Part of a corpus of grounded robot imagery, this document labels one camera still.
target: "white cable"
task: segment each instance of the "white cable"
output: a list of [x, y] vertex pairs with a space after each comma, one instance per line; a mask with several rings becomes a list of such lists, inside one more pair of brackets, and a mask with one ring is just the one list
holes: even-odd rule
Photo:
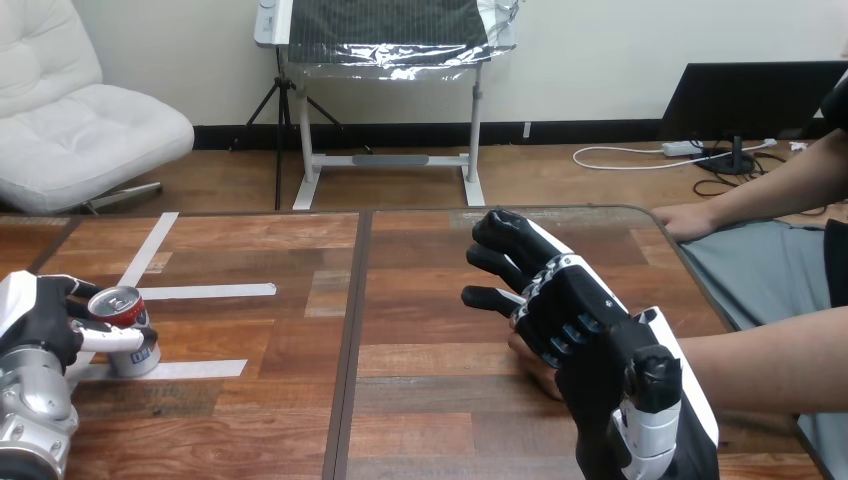
[[[775, 141], [773, 138], [767, 138], [765, 140], [765, 142], [762, 143], [762, 145], [757, 145], [756, 147], [743, 148], [742, 151], [743, 152], [750, 152], [751, 150], [760, 150], [760, 149], [763, 149], [763, 148], [773, 147], [775, 145], [777, 145], [777, 141]], [[589, 150], [615, 150], [615, 151], [619, 151], [619, 152], [631, 152], [631, 153], [662, 153], [663, 152], [662, 150], [634, 150], [634, 149], [630, 149], [630, 148], [619, 148], [619, 147], [586, 147], [586, 148], [583, 148], [583, 149], [580, 149], [580, 150], [577, 150], [576, 152], [574, 152], [574, 155], [571, 156], [571, 159], [574, 160], [574, 163], [576, 163], [577, 165], [580, 165], [581, 167], [585, 167], [585, 168], [591, 168], [592, 170], [660, 170], [660, 169], [663, 169], [663, 168], [679, 167], [681, 165], [688, 165], [690, 163], [703, 162], [704, 160], [712, 160], [714, 158], [726, 157], [726, 156], [733, 153], [732, 151], [730, 151], [730, 152], [720, 153], [720, 154], [712, 156], [712, 157], [704, 157], [704, 158], [696, 158], [696, 159], [692, 159], [692, 160], [684, 160], [682, 162], [669, 163], [669, 164], [665, 164], [665, 165], [650, 165], [650, 166], [647, 166], [647, 167], [605, 167], [605, 166], [602, 166], [602, 165], [588, 165], [588, 164], [581, 162], [580, 160], [577, 160], [577, 155], [579, 155], [583, 152], [588, 152]]]

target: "white stand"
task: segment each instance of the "white stand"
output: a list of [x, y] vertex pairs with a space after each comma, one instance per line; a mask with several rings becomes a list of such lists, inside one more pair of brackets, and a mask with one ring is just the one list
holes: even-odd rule
[[297, 90], [300, 102], [300, 140], [303, 144], [303, 181], [297, 191], [293, 210], [309, 210], [318, 188], [322, 167], [375, 167], [375, 166], [420, 166], [460, 167], [465, 183], [465, 199], [469, 207], [483, 207], [483, 187], [477, 174], [477, 156], [480, 151], [480, 90], [482, 65], [475, 68], [473, 100], [471, 103], [471, 151], [454, 157], [431, 157], [427, 155], [353, 155], [326, 156], [312, 153], [312, 134], [309, 129], [309, 103], [306, 101], [306, 86]]

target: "black baseboard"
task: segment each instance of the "black baseboard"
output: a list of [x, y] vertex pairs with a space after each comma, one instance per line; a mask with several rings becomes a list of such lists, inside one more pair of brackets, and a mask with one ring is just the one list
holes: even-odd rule
[[[524, 138], [524, 122], [483, 123], [480, 145], [557, 145], [568, 143], [651, 142], [660, 139], [662, 120], [587, 120], [568, 122], [532, 122], [530, 135]], [[370, 147], [457, 147], [467, 146], [471, 127], [468, 123], [403, 123], [345, 125], [347, 134], [333, 125], [312, 125], [312, 144], [316, 150]], [[830, 129], [822, 119], [814, 119], [803, 135], [818, 139]], [[276, 125], [200, 125], [194, 127], [195, 150], [274, 150], [277, 148]], [[283, 138], [286, 150], [300, 150], [300, 131], [295, 125]]]

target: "monitor stand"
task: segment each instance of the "monitor stand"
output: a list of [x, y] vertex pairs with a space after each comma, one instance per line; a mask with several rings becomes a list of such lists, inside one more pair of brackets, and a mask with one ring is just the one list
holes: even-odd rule
[[[727, 152], [727, 149], [716, 148], [707, 149], [710, 155], [718, 155]], [[709, 155], [692, 155], [692, 159], [703, 158]], [[742, 137], [733, 137], [733, 153], [725, 155], [721, 158], [713, 158], [696, 162], [695, 165], [703, 168], [708, 172], [719, 173], [724, 175], [742, 175], [754, 171], [754, 157], [742, 151]]]

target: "wooden table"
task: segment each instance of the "wooden table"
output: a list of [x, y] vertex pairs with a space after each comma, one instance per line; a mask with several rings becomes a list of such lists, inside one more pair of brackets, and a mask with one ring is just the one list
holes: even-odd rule
[[[726, 331], [645, 212], [516, 211], [583, 255], [631, 311], [660, 305], [679, 337]], [[574, 424], [516, 368], [506, 321], [459, 300], [465, 285], [500, 286], [465, 263], [484, 213], [180, 216], [140, 287], [271, 282], [277, 292], [148, 301], [162, 361], [246, 367], [234, 378], [83, 382], [67, 478], [581, 478]], [[26, 223], [5, 218], [19, 220], [0, 218], [0, 243]], [[32, 269], [115, 284], [156, 221], [33, 230], [53, 245]], [[723, 478], [821, 478], [788, 419], [717, 416]]]

